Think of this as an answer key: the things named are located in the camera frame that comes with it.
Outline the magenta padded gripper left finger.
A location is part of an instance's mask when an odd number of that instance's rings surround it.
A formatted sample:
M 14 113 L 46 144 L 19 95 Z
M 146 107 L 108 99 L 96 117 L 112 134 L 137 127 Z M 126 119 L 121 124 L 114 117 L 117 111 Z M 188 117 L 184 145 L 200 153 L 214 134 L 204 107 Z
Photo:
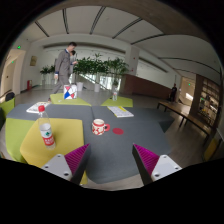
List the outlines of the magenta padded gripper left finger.
M 90 155 L 91 146 L 86 144 L 66 155 L 55 155 L 42 166 L 42 169 L 76 185 L 80 185 Z

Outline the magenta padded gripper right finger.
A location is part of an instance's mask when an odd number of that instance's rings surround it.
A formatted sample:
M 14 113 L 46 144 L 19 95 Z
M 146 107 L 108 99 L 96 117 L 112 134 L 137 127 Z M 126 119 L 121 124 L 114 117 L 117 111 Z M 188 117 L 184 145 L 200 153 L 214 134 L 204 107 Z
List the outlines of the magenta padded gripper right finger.
M 159 156 L 137 144 L 133 145 L 132 154 L 144 186 L 181 170 L 168 155 Z

